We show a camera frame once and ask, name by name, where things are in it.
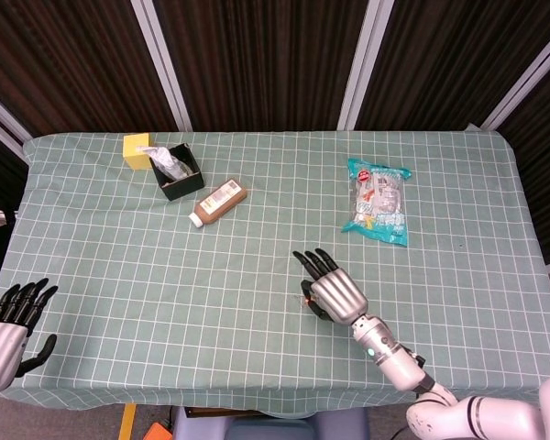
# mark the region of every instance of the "tablecloth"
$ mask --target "tablecloth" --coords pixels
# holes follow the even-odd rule
[[[404,345],[457,396],[534,400],[550,376],[550,283],[510,146],[487,132],[158,133],[191,145],[206,188],[174,202],[131,170],[122,134],[26,143],[27,188],[0,294],[60,286],[28,344],[47,364],[4,395],[47,407],[113,402],[307,413],[411,399],[350,328],[303,305],[295,249],[322,247]],[[347,159],[406,167],[409,246],[343,234]],[[229,177],[249,197],[195,228]]]

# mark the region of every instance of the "blue plastic bag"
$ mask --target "blue plastic bag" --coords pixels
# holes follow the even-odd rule
[[[342,232],[407,246],[403,181],[412,173],[364,160],[349,159],[352,213]]]

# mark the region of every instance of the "yellow block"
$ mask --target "yellow block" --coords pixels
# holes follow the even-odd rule
[[[133,170],[150,169],[149,156],[142,151],[137,151],[137,147],[148,147],[150,144],[149,133],[139,135],[126,135],[122,146],[122,156],[126,163]]]

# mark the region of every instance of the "brown bottle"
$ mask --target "brown bottle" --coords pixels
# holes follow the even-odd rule
[[[196,227],[210,225],[247,198],[248,191],[235,179],[229,179],[198,202],[190,214]]]

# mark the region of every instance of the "dark brown curtain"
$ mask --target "dark brown curtain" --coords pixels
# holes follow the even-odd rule
[[[177,130],[128,0],[0,0],[0,101],[33,136]]]
[[[499,128],[515,151],[533,226],[550,263],[550,72]]]
[[[0,202],[18,209],[27,183],[28,165],[0,142]]]
[[[336,129],[366,0],[155,6],[194,130]]]
[[[550,0],[396,0],[361,130],[480,125],[550,40]]]

